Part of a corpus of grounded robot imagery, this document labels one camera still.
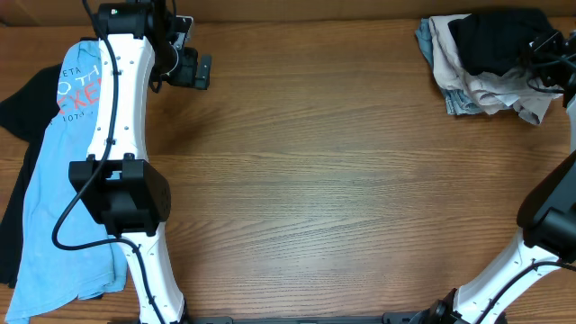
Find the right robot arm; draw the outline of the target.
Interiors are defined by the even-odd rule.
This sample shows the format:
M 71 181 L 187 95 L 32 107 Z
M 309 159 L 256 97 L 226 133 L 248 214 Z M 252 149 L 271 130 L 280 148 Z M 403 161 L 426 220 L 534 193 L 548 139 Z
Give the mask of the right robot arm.
M 575 119 L 575 37 L 557 30 L 538 36 L 523 64 L 542 80 L 540 91 L 563 96 Z M 518 230 L 509 245 L 469 283 L 453 289 L 413 323 L 505 322 L 505 310 L 521 294 L 557 269 L 575 268 L 575 156 L 570 154 L 521 204 Z

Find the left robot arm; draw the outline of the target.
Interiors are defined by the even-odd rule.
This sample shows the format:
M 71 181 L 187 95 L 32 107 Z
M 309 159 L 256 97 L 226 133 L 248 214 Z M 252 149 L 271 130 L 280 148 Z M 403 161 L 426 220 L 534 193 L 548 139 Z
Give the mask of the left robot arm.
M 107 234 L 91 245 L 116 245 L 127 261 L 139 300 L 137 321 L 189 323 L 167 250 L 170 187 L 147 153 L 147 94 L 163 84 L 207 89 L 212 58 L 186 47 L 194 19 L 177 14 L 175 2 L 101 4 L 89 17 L 102 59 L 97 120 L 85 159 L 69 164 L 76 196 L 58 218 L 51 239 L 57 248 L 69 248 L 59 241 L 59 230 L 82 203 Z

